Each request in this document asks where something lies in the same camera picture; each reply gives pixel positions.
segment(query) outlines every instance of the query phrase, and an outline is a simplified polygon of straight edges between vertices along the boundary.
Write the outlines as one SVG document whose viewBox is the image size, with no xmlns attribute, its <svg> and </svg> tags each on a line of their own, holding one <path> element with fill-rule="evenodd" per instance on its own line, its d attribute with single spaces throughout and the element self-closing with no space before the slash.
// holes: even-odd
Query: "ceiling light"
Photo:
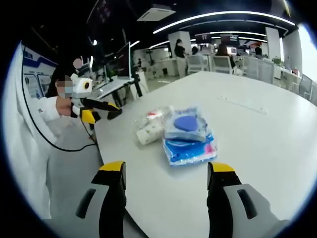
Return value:
<svg viewBox="0 0 317 238">
<path fill-rule="evenodd" d="M 94 57 L 90 56 L 90 64 L 89 64 L 90 68 L 93 67 L 93 62 L 94 62 Z"/>
<path fill-rule="evenodd" d="M 194 19 L 201 18 L 201 17 L 206 17 L 206 16 L 215 16 L 215 15 L 224 15 L 224 14 L 251 14 L 251 15 L 259 15 L 259 16 L 267 16 L 267 17 L 274 18 L 274 19 L 277 19 L 277 20 L 280 20 L 280 21 L 284 21 L 284 22 L 286 22 L 286 23 L 288 23 L 290 25 L 295 26 L 294 22 L 291 22 L 289 20 L 286 20 L 286 19 L 278 17 L 278 16 L 270 15 L 270 14 L 267 14 L 267 13 L 261 13 L 261 12 L 255 12 L 255 11 L 219 11 L 219 12 L 210 12 L 210 13 L 206 13 L 206 14 L 192 16 L 192 17 L 188 17 L 188 18 L 185 18 L 183 20 L 180 20 L 180 21 L 176 21 L 174 23 L 171 23 L 169 25 L 166 25 L 166 26 L 154 31 L 153 34 L 156 34 L 157 32 L 160 32 L 160 31 L 165 30 L 165 29 L 167 29 L 169 27 L 178 25 L 178 24 L 186 22 L 186 21 L 190 21 L 190 20 L 194 20 Z"/>
<path fill-rule="evenodd" d="M 283 39 L 279 38 L 279 48 L 281 52 L 281 61 L 284 62 L 284 46 L 283 46 Z"/>
<path fill-rule="evenodd" d="M 239 39 L 267 42 L 266 40 L 260 40 L 260 39 L 249 38 L 249 37 L 239 37 Z"/>
<path fill-rule="evenodd" d="M 286 0 L 283 0 L 283 3 L 284 3 L 285 10 L 286 10 L 287 14 L 288 14 L 289 16 L 291 16 L 291 12 L 290 12 L 290 10 L 289 10 L 287 1 L 286 1 Z"/>
<path fill-rule="evenodd" d="M 152 48 L 154 48 L 154 47 L 156 47 L 156 46 L 160 46 L 160 45 L 166 44 L 166 43 L 168 43 L 168 42 L 169 42 L 169 41 L 164 41 L 164 42 L 158 43 L 158 44 L 156 44 L 156 45 L 150 46 L 149 49 L 152 49 Z"/>
<path fill-rule="evenodd" d="M 130 45 L 130 48 L 133 47 L 133 46 L 135 46 L 135 45 L 138 44 L 138 43 L 140 43 L 140 41 L 134 42 L 133 44 Z"/>
<path fill-rule="evenodd" d="M 236 33 L 236 34 L 250 34 L 250 35 L 258 35 L 258 36 L 266 36 L 265 34 L 255 33 L 255 32 L 247 32 L 247 31 L 214 31 L 210 32 L 210 34 L 222 34 L 222 33 Z"/>
</svg>

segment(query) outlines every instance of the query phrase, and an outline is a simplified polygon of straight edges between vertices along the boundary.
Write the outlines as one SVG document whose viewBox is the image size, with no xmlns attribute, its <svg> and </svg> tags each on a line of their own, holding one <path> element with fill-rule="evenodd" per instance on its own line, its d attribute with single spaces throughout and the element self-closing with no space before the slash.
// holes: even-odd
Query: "office chair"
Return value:
<svg viewBox="0 0 317 238">
<path fill-rule="evenodd" d="M 243 74 L 246 77 L 258 80 L 258 61 L 255 57 L 243 56 Z"/>
<path fill-rule="evenodd" d="M 187 56 L 188 72 L 204 71 L 204 59 L 202 56 Z"/>
<path fill-rule="evenodd" d="M 311 103 L 317 107 L 317 84 L 312 83 Z"/>
<path fill-rule="evenodd" d="M 273 84 L 274 80 L 274 64 L 258 60 L 258 80 L 263 81 L 265 83 Z"/>
<path fill-rule="evenodd" d="M 233 73 L 229 56 L 213 56 L 212 63 L 214 72 L 227 74 Z"/>
<path fill-rule="evenodd" d="M 299 95 L 310 101 L 312 92 L 312 80 L 303 74 L 302 80 L 299 83 Z"/>
</svg>

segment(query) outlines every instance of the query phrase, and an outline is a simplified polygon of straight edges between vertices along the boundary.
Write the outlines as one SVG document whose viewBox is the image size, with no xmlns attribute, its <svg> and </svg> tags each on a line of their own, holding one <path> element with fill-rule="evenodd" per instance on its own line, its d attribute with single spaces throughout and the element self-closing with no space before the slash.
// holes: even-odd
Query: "black cable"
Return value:
<svg viewBox="0 0 317 238">
<path fill-rule="evenodd" d="M 86 126 L 85 126 L 83 120 L 81 120 L 81 118 L 80 118 L 80 121 L 81 121 L 81 123 L 83 124 L 84 129 L 85 129 L 85 131 L 87 132 L 87 134 L 89 135 L 90 139 L 96 144 L 95 140 L 93 139 L 93 137 L 91 136 L 91 134 L 89 134 L 89 132 L 88 132 L 88 130 L 87 130 L 87 128 L 86 128 Z"/>
<path fill-rule="evenodd" d="M 78 150 L 67 150 L 67 149 L 60 148 L 60 147 L 54 145 L 53 143 L 51 143 L 51 142 L 42 134 L 42 132 L 40 131 L 40 129 L 38 128 L 38 126 L 35 124 L 35 121 L 34 121 L 32 115 L 31 115 L 30 108 L 29 108 L 29 105 L 28 105 L 28 103 L 27 103 L 27 101 L 26 101 L 25 92 L 24 92 L 23 69 L 22 69 L 22 71 L 21 71 L 21 83 L 22 83 L 22 92 L 23 92 L 24 102 L 25 102 L 26 108 L 27 108 L 27 110 L 28 110 L 28 112 L 29 112 L 30 118 L 31 118 L 31 120 L 32 120 L 32 122 L 33 122 L 33 125 L 35 126 L 36 130 L 37 130 L 37 131 L 39 132 L 39 134 L 44 138 L 44 140 L 46 140 L 46 142 L 47 142 L 48 144 L 50 144 L 52 147 L 54 147 L 54 148 L 56 148 L 56 149 L 58 149 L 58 150 L 65 151 L 65 152 L 78 152 L 78 151 L 81 151 L 81 150 L 85 149 L 85 148 L 88 147 L 88 146 L 96 145 L 96 144 L 89 144 L 89 145 L 85 145 L 84 147 L 82 147 L 81 149 L 78 149 Z"/>
</svg>

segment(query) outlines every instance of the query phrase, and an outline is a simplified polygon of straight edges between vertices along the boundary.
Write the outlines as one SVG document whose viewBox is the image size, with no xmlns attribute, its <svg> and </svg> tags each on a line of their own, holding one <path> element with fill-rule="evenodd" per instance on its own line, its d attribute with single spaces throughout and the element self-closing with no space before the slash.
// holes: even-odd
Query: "curved ceiling light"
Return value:
<svg viewBox="0 0 317 238">
<path fill-rule="evenodd" d="M 206 13 L 206 14 L 192 16 L 192 17 L 188 17 L 188 18 L 185 18 L 183 20 L 180 20 L 180 21 L 176 21 L 174 23 L 171 23 L 171 24 L 169 24 L 167 26 L 164 26 L 164 27 L 154 31 L 153 34 L 156 34 L 157 32 L 160 32 L 160 31 L 165 30 L 165 29 L 167 29 L 167 28 L 169 28 L 171 26 L 175 26 L 175 25 L 178 25 L 178 24 L 186 22 L 186 21 L 190 21 L 190 20 L 194 20 L 194 19 L 201 18 L 201 17 L 206 17 L 206 16 L 215 16 L 215 15 L 224 15 L 224 14 L 251 14 L 251 15 L 259 15 L 259 16 L 267 16 L 267 17 L 274 18 L 274 19 L 277 19 L 277 20 L 280 20 L 280 21 L 284 21 L 284 22 L 286 22 L 286 23 L 288 23 L 290 25 L 295 26 L 294 22 L 291 22 L 289 20 L 286 20 L 286 19 L 278 17 L 278 16 L 270 15 L 270 14 L 267 14 L 267 13 L 261 13 L 261 12 L 256 12 L 256 11 L 219 11 L 219 12 L 210 12 L 210 13 Z"/>
<path fill-rule="evenodd" d="M 266 36 L 265 34 L 255 33 L 255 32 L 247 32 L 247 31 L 214 31 L 210 32 L 210 34 L 223 34 L 223 33 L 236 33 L 236 34 L 249 34 L 249 35 L 258 35 L 258 36 Z"/>
<path fill-rule="evenodd" d="M 133 47 L 133 46 L 135 46 L 135 45 L 138 44 L 138 43 L 140 43 L 140 41 L 134 42 L 133 44 L 130 45 L 130 48 Z"/>
<path fill-rule="evenodd" d="M 179 28 L 179 29 L 181 30 L 181 29 L 185 29 L 185 28 L 188 28 L 188 27 L 192 27 L 192 26 L 198 26 L 198 25 L 203 25 L 203 24 L 208 24 L 208 23 L 216 23 L 216 22 L 228 22 L 228 21 L 254 22 L 254 23 L 264 24 L 264 25 L 268 25 L 268 26 L 272 26 L 272 27 L 277 27 L 277 28 L 283 29 L 283 30 L 285 30 L 284 36 L 286 36 L 286 34 L 288 33 L 288 30 L 287 30 L 286 28 L 281 27 L 281 26 L 278 26 L 278 25 L 274 25 L 274 24 L 267 23 L 267 22 L 262 22 L 262 21 L 241 20 L 241 19 L 228 19 L 228 20 L 218 20 L 218 21 L 205 21 L 205 22 L 200 22 L 200 23 L 196 23 L 196 24 L 193 24 L 193 25 L 184 26 L 184 27 L 181 27 L 181 28 Z"/>
<path fill-rule="evenodd" d="M 152 49 L 152 48 L 154 48 L 154 47 L 156 47 L 156 46 L 160 46 L 160 45 L 166 44 L 166 43 L 168 43 L 168 42 L 169 42 L 169 41 L 164 41 L 164 42 L 158 43 L 158 44 L 156 44 L 156 45 L 150 46 L 149 49 Z"/>
<path fill-rule="evenodd" d="M 262 41 L 262 42 L 266 42 L 266 40 L 261 40 L 261 39 L 255 39 L 255 38 L 249 38 L 249 37 L 240 37 L 239 36 L 239 39 L 243 39 L 243 40 L 251 40 L 251 41 Z"/>
</svg>

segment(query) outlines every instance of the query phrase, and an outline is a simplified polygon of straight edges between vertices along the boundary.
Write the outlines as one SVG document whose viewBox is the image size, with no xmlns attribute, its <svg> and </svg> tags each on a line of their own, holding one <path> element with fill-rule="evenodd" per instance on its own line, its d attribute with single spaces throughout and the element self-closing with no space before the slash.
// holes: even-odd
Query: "white desk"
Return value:
<svg viewBox="0 0 317 238">
<path fill-rule="evenodd" d="M 299 84 L 301 77 L 293 74 L 291 71 L 281 68 L 281 81 L 285 84 L 285 89 L 292 90 L 293 83 Z"/>
<path fill-rule="evenodd" d="M 316 181 L 317 108 L 271 84 L 199 72 L 95 125 L 104 163 L 126 162 L 126 209 L 149 237 L 209 235 L 207 163 L 172 168 L 161 142 L 139 146 L 134 140 L 134 120 L 165 105 L 199 106 L 217 138 L 217 161 L 232 166 L 242 183 L 260 192 L 279 219 L 295 216 Z"/>
<path fill-rule="evenodd" d="M 98 89 L 94 90 L 91 97 L 91 99 L 102 99 L 105 96 L 109 95 L 110 93 L 113 93 L 114 91 L 129 85 L 134 81 L 134 78 L 126 78 L 126 79 L 115 79 L 112 82 L 109 82 L 105 84 L 102 87 L 98 87 Z"/>
</svg>

